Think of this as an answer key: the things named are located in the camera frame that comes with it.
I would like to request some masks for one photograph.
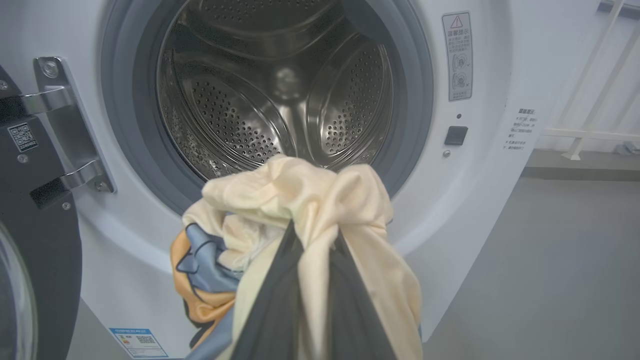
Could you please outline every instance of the stainless steel drum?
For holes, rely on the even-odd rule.
[[[167,34],[157,94],[204,179],[275,154],[339,170],[370,163],[392,125],[385,47],[331,0],[193,0]]]

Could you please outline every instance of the black button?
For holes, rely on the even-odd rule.
[[[465,136],[467,135],[466,126],[449,126],[449,132],[447,138],[444,140],[445,145],[462,145],[465,142]]]

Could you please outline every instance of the door hinge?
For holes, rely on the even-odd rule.
[[[46,113],[49,135],[66,172],[60,180],[69,190],[88,184],[98,192],[114,192],[68,68],[56,57],[35,58],[33,68],[40,92],[20,100],[27,114]]]

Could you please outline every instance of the sticker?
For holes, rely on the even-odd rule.
[[[8,130],[15,146],[20,152],[25,152],[38,146],[38,142],[36,141],[36,138],[33,137],[33,133],[26,122],[9,127]]]
[[[522,151],[525,145],[531,142],[529,138],[533,134],[533,129],[538,125],[538,118],[534,109],[520,109],[518,115],[509,126],[509,131],[502,143],[502,149],[506,151]]]
[[[110,327],[109,330],[134,359],[168,357],[149,329],[114,329]]]
[[[468,12],[442,16],[449,63],[449,101],[471,97],[473,88],[473,46]]]

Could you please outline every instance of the warning triangle symbol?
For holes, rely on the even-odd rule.
[[[455,28],[462,28],[462,21],[460,21],[460,17],[456,16],[456,19],[453,20],[453,23],[451,24],[451,28],[455,29]]]

